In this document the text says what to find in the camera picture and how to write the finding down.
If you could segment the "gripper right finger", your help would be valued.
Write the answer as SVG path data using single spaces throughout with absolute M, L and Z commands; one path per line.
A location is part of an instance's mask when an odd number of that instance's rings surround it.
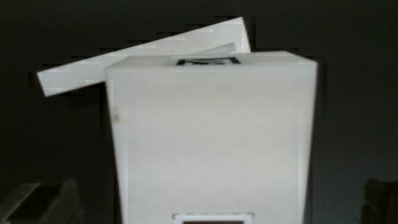
M 398 182 L 367 180 L 358 224 L 398 224 Z

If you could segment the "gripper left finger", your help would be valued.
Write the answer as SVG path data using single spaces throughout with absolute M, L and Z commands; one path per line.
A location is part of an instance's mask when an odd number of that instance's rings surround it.
M 0 202 L 0 224 L 84 224 L 77 185 L 24 183 Z

